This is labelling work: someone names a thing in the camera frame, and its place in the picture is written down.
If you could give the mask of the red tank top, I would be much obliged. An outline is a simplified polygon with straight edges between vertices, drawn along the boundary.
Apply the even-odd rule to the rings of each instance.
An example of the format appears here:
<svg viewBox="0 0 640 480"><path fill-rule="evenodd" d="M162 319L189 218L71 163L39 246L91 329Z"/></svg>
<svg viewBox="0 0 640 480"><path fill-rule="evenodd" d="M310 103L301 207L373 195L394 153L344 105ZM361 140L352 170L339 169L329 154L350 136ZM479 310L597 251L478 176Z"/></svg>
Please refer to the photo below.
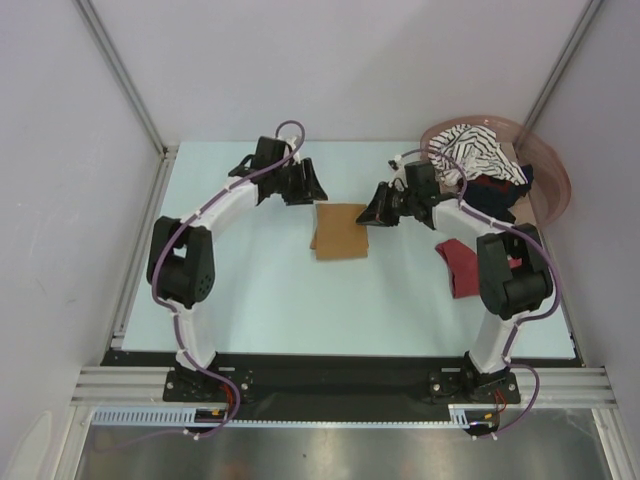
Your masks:
<svg viewBox="0 0 640 480"><path fill-rule="evenodd" d="M478 296L479 276L476 254L456 239L439 243L435 250L447 266L453 298Z"/></svg>

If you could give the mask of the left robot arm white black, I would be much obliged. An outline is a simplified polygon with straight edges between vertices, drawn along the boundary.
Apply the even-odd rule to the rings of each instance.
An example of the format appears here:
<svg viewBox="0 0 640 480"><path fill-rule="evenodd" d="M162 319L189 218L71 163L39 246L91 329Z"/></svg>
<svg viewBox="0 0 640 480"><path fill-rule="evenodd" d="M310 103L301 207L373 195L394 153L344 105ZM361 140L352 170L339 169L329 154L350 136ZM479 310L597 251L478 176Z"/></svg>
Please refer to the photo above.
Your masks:
<svg viewBox="0 0 640 480"><path fill-rule="evenodd" d="M229 403L243 401L242 388L209 368L216 347L199 336L196 309L211 293L215 279L215 241L241 215L273 195L287 206L324 201L309 157L299 151L304 135L259 138L255 151L232 168L218 192L179 218L162 216L153 226L147 281L153 301L170 315L177 342L176 372L197 398L214 397L222 386Z"/></svg>

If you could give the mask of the mustard yellow tank top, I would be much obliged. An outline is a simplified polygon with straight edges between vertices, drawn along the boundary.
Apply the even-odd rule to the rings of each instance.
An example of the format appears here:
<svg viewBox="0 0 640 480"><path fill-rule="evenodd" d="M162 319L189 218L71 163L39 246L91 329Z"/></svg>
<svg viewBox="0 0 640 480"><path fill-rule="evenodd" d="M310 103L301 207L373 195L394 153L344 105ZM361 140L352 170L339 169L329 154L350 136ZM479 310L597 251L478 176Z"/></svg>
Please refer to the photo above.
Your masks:
<svg viewBox="0 0 640 480"><path fill-rule="evenodd" d="M318 261L362 259L368 256L368 232L356 223L365 204L320 203L310 249Z"/></svg>

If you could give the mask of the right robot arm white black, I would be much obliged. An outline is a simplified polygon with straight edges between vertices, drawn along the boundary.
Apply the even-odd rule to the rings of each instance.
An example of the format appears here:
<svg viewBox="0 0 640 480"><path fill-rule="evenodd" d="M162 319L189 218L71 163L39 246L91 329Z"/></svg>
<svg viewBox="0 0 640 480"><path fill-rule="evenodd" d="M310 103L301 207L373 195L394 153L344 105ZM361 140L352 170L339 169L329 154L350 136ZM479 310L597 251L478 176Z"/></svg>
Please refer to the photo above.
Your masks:
<svg viewBox="0 0 640 480"><path fill-rule="evenodd" d="M412 217L460 241L476 255L479 295L485 312L460 371L429 383L433 401L487 403L507 387L514 365L511 351L523 324L542 320L542 303L558 300L557 272L538 229L513 225L471 207L461 193L444 193L428 161L391 160L394 175L378 184L356 222L392 227Z"/></svg>

